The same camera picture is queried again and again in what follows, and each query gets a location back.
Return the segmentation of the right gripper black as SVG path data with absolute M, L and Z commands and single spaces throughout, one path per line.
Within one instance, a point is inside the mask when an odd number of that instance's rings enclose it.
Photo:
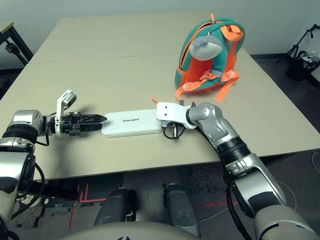
M 168 139 L 179 139 L 186 128 L 181 123 L 169 122 L 166 129 L 169 130 L 169 133 L 166 134 Z

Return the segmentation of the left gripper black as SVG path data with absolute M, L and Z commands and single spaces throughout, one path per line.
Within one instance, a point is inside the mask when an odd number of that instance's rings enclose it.
M 60 129 L 63 134 L 70 136 L 80 136 L 81 132 L 94 132 L 102 128 L 102 122 L 106 121 L 105 116 L 99 114 L 81 114 L 80 112 L 70 112 L 62 116 Z

